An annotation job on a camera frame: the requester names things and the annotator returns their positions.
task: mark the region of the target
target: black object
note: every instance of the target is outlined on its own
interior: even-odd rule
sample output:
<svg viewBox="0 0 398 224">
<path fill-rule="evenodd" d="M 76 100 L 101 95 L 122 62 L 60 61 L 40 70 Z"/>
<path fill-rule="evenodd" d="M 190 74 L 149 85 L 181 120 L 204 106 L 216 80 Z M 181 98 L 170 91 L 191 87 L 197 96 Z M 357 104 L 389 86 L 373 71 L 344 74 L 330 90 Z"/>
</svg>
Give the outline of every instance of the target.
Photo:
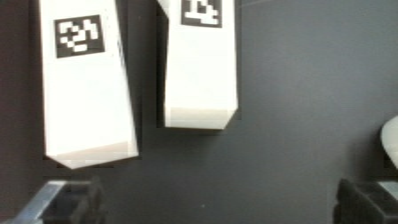
<svg viewBox="0 0 398 224">
<path fill-rule="evenodd" d="M 337 224 L 398 224 L 398 200 L 382 186 L 376 182 L 353 184 L 341 180 Z"/>
<path fill-rule="evenodd" d="M 103 189 L 90 181 L 49 181 L 5 224 L 104 224 Z"/>
</svg>

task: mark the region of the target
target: dark gray surface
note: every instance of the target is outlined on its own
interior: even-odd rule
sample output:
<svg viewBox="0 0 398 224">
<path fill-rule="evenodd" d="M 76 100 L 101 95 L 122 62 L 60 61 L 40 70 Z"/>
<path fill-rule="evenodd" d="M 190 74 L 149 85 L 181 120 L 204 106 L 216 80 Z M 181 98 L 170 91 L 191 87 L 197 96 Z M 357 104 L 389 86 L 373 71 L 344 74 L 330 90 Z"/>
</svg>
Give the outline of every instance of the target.
<svg viewBox="0 0 398 224">
<path fill-rule="evenodd" d="M 330 224 L 339 178 L 398 174 L 378 140 L 398 114 L 398 1 L 241 1 L 241 111 L 220 133 L 158 127 L 156 3 L 124 1 L 142 158 L 76 171 L 42 159 L 26 2 L 0 5 L 0 219 L 44 180 L 99 175 L 110 223 Z"/>
</svg>

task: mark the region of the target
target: black and white marker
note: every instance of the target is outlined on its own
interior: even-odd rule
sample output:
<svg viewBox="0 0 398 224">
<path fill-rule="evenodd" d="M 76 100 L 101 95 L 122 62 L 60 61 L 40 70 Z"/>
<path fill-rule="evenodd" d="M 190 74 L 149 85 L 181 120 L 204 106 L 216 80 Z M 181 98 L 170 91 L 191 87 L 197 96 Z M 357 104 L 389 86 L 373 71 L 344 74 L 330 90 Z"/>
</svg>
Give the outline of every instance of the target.
<svg viewBox="0 0 398 224">
<path fill-rule="evenodd" d="M 165 127 L 223 129 L 238 108 L 234 0 L 158 0 L 168 16 Z"/>
<path fill-rule="evenodd" d="M 69 168 L 135 157 L 113 0 L 40 0 L 46 155 Z"/>
</svg>

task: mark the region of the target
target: black square pattern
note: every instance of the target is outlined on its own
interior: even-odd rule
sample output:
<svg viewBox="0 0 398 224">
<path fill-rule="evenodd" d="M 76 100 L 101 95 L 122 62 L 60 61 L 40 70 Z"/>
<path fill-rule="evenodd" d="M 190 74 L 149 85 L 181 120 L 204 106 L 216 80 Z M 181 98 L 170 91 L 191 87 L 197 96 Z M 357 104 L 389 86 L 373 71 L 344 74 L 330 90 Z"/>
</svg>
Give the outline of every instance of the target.
<svg viewBox="0 0 398 224">
<path fill-rule="evenodd" d="M 181 0 L 181 24 L 222 28 L 222 0 Z"/>
<path fill-rule="evenodd" d="M 55 20 L 56 58 L 104 52 L 99 15 Z"/>
</svg>

